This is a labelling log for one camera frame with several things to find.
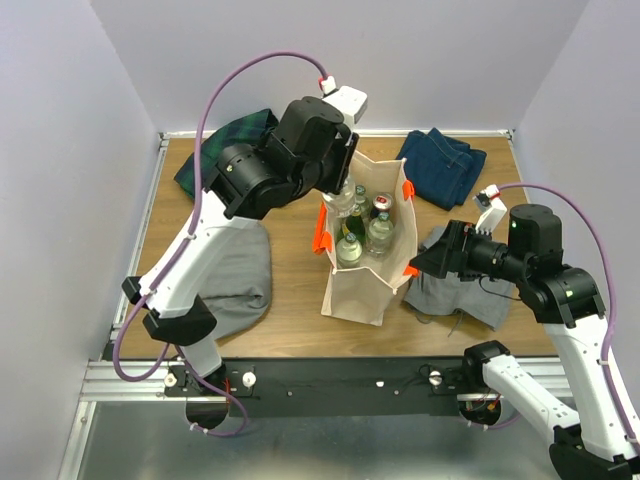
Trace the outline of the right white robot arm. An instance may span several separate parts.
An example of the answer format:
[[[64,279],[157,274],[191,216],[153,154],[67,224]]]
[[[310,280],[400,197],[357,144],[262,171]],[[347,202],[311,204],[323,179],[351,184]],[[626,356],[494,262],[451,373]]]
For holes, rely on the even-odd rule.
[[[441,237],[410,262],[425,274],[487,276],[515,285],[519,299],[552,339],[575,405],[568,407],[522,371],[509,350],[488,341],[464,351],[460,379],[469,390],[495,391],[544,438],[562,479],[636,479],[639,422],[610,347],[613,316],[593,277],[563,261],[562,223],[543,205],[509,212],[506,243],[475,225],[450,221]]]

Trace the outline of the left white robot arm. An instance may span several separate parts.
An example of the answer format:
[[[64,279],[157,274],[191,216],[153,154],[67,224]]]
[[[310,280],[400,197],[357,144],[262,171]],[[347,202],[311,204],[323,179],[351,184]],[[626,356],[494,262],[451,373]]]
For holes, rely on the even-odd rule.
[[[344,188],[366,111],[366,94],[343,86],[322,98],[292,101],[279,124],[257,145],[225,148],[201,190],[201,201],[155,266],[129,276],[122,289],[144,308],[149,336],[181,348],[187,382],[201,395],[222,380],[214,338],[217,321],[199,292],[220,272],[224,247],[258,226],[273,208],[316,189],[337,196]]]

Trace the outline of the beige canvas tote bag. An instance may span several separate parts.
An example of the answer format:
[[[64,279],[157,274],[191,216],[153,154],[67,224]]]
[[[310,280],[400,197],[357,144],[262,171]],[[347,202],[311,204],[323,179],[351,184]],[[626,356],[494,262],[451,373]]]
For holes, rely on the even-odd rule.
[[[404,163],[404,160],[375,161],[360,152],[351,161],[350,175],[355,183],[371,194],[389,193],[393,197],[394,235],[390,251],[378,258],[364,254],[358,266],[341,267],[335,241],[338,217],[325,203],[321,204],[312,250],[326,255],[330,262],[322,315],[380,326],[400,287],[417,274],[409,265],[418,248],[414,188],[404,173]]]

